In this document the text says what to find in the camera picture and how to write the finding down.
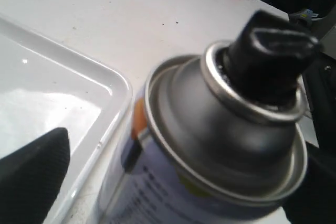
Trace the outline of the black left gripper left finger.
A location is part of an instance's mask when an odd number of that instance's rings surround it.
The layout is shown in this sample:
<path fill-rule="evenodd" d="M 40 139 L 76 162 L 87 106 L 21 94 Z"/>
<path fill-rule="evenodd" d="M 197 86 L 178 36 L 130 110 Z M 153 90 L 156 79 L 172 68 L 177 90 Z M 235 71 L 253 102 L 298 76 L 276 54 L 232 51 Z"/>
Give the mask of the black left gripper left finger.
<path fill-rule="evenodd" d="M 43 223 L 69 163 L 69 135 L 63 127 L 1 158 L 1 223 Z"/>

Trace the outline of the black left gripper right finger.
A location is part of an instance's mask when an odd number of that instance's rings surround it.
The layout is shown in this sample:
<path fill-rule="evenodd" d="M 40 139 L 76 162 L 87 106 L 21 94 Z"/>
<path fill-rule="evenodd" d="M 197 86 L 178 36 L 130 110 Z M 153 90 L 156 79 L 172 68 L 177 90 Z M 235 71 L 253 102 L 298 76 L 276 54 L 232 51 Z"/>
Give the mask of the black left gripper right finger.
<path fill-rule="evenodd" d="M 335 223 L 335 156 L 306 143 L 308 168 L 283 205 L 290 223 Z"/>

